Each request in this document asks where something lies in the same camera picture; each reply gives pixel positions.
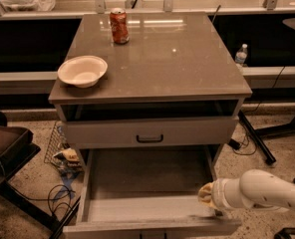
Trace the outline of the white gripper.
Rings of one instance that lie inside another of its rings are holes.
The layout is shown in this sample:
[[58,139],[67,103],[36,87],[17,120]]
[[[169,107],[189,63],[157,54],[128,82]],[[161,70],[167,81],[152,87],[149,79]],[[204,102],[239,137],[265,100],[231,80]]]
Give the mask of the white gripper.
[[198,190],[198,202],[212,209],[232,209],[226,197],[225,186],[228,182],[230,182],[230,179],[218,178],[213,182],[204,184]]

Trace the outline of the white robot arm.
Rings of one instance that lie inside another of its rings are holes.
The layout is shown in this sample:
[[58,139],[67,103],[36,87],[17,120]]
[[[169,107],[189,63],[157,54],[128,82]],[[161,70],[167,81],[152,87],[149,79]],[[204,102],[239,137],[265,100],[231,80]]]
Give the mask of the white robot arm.
[[198,191],[198,202],[216,210],[252,209],[295,212],[295,184],[251,169],[239,178],[218,178]]

